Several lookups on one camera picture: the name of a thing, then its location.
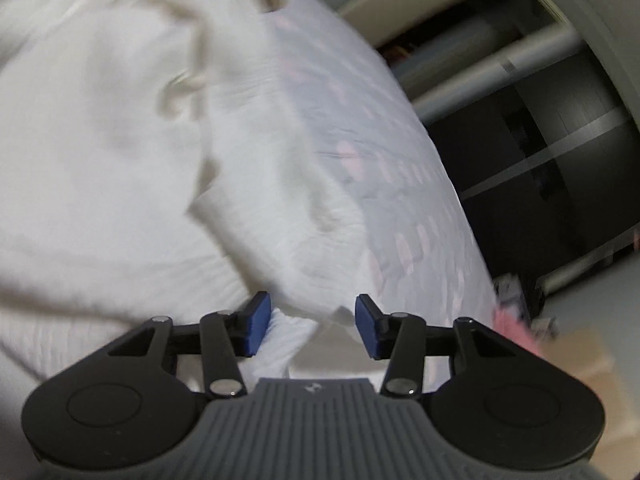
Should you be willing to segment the dark wardrobe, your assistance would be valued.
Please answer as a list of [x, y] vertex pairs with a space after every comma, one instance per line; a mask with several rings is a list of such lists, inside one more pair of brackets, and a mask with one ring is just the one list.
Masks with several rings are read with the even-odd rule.
[[574, 29], [536, 32], [413, 106], [491, 275], [546, 296], [629, 246], [639, 129]]

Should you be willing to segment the wooden headboard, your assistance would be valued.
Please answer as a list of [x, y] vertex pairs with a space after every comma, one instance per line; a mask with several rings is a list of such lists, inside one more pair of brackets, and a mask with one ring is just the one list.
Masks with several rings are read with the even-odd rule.
[[593, 328], [541, 341], [544, 357], [591, 388], [605, 410], [605, 428], [591, 463], [608, 479], [639, 478], [639, 412], [615, 359]]

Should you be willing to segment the pink pillow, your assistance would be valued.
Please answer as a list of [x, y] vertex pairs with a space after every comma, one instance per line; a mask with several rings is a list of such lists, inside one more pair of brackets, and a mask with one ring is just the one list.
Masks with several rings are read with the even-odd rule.
[[542, 357], [533, 333], [525, 324], [503, 308], [495, 308], [492, 312], [492, 329], [506, 339], [518, 344], [523, 349]]

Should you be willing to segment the polka dot bed sheet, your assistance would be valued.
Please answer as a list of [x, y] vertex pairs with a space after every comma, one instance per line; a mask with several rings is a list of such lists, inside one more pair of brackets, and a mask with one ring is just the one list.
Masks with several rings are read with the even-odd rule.
[[255, 23], [247, 149], [220, 160], [256, 242], [248, 272], [273, 306], [242, 374], [254, 386], [379, 385], [385, 366], [364, 348], [356, 301], [431, 326], [489, 325], [489, 273], [432, 140], [375, 50], [321, 0], [286, 0]]

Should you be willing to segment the white textured garment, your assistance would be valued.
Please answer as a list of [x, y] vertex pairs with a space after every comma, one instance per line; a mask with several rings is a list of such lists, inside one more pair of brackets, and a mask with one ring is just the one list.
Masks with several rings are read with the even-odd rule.
[[278, 377], [376, 284], [283, 87], [288, 0], [1, 0], [1, 348], [35, 382], [270, 292]]

